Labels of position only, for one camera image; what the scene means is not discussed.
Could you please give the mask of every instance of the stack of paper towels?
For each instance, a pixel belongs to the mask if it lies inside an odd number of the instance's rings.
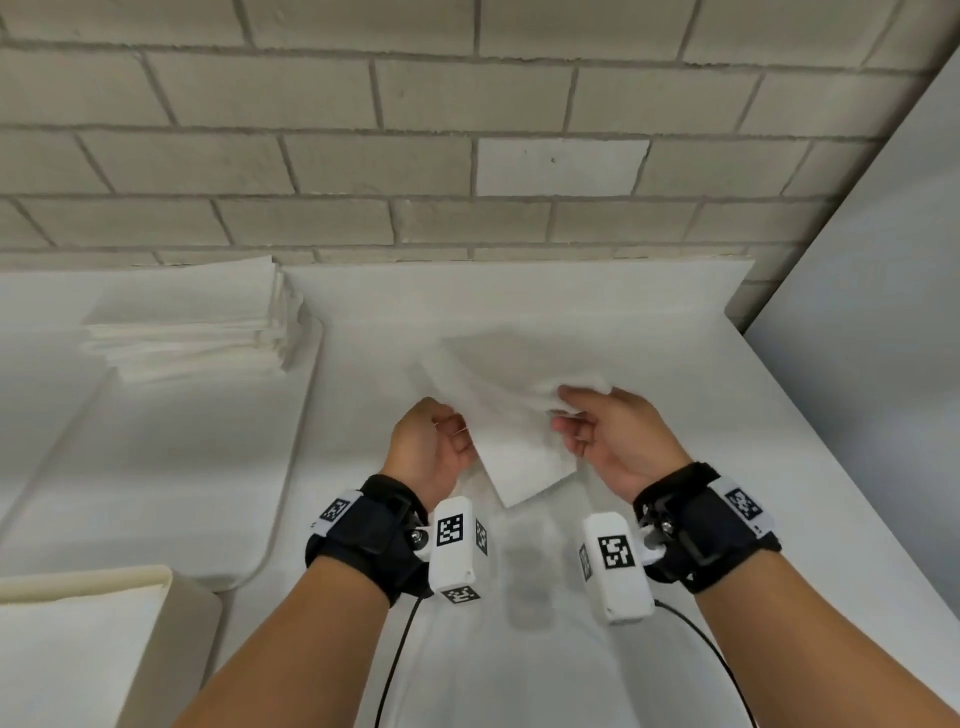
[[[281,372],[300,340],[302,304],[270,257],[140,271],[96,303],[84,349],[125,381]]]

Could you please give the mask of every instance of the black cable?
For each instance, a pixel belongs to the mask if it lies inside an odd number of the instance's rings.
[[[698,627],[696,624],[694,624],[692,621],[690,621],[690,618],[687,615],[685,615],[683,612],[681,612],[679,609],[671,607],[669,604],[666,604],[660,601],[659,599],[654,599],[654,604],[656,604],[658,607],[661,607],[661,609],[665,609],[667,612],[670,612],[676,615],[677,617],[679,617],[680,619],[682,619],[683,621],[685,621],[687,626],[690,627],[690,629],[692,629],[698,635],[700,635],[700,639],[703,640],[705,643],[707,643],[707,646],[711,650],[713,650],[713,654],[717,656],[717,660],[720,661],[720,664],[723,666],[723,669],[727,671],[727,675],[728,677],[730,677],[730,681],[733,683],[733,686],[736,688],[736,694],[740,696],[740,700],[743,702],[743,707],[747,711],[747,717],[750,719],[750,724],[754,728],[756,728],[756,720],[754,719],[754,714],[751,713],[750,711],[750,706],[747,705],[747,698],[743,696],[743,691],[740,689],[739,683],[737,683],[736,678],[733,677],[733,670],[731,670],[730,666],[727,665],[727,661],[723,659],[723,655],[720,654],[720,650],[718,650],[716,648],[716,645],[713,644],[713,640],[711,640],[707,635],[705,635],[704,631],[700,627]]]
[[[380,728],[380,717],[383,715],[383,706],[387,704],[387,692],[390,690],[390,683],[394,680],[394,672],[396,672],[396,664],[400,661],[400,652],[403,651],[403,644],[407,641],[407,634],[410,632],[410,625],[414,623],[414,616],[417,614],[417,610],[420,607],[420,603],[423,601],[423,597],[420,596],[417,598],[417,601],[414,603],[414,608],[410,610],[410,617],[407,618],[407,626],[403,628],[403,636],[400,637],[400,644],[396,646],[396,655],[394,655],[394,663],[390,665],[390,672],[387,673],[387,682],[383,686],[383,694],[380,695],[380,705],[376,709],[376,720],[373,722],[373,728]]]

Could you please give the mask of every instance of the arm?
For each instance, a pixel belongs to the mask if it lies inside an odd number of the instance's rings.
[[[554,429],[633,502],[690,456],[650,402],[561,388],[582,410]],[[757,721],[766,728],[960,728],[960,716],[833,609],[779,554],[760,551],[697,595]]]
[[[432,511],[475,458],[463,419],[426,399],[397,423],[381,472]],[[174,728],[349,728],[389,608],[362,573],[319,557]]]

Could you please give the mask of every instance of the cream plastic bin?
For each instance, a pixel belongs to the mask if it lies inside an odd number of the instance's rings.
[[[131,567],[0,579],[0,605],[150,586],[163,587],[161,606],[115,726],[169,728],[204,678],[222,608],[212,592],[167,567]]]

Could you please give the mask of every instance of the white cutting board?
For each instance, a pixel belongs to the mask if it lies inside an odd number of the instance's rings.
[[[0,532],[0,576],[165,564],[213,591],[267,555],[320,349],[281,376],[112,376]]]
[[[82,335],[0,332],[0,524],[107,375]]]

